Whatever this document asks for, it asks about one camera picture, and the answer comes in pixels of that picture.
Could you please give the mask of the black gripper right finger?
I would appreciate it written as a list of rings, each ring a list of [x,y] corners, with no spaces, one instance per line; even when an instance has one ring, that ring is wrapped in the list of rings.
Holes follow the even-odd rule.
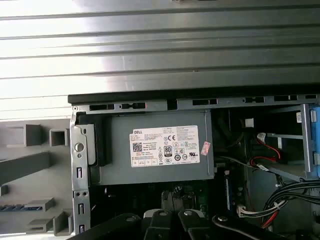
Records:
[[[178,213],[191,240],[284,240],[285,237],[233,216],[217,214],[210,220],[192,210]]]

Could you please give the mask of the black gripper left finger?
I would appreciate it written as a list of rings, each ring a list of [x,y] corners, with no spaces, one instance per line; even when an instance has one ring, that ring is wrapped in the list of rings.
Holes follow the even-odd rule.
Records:
[[[174,215],[166,210],[152,210],[151,217],[140,218],[123,213],[79,233],[72,240],[172,240]]]

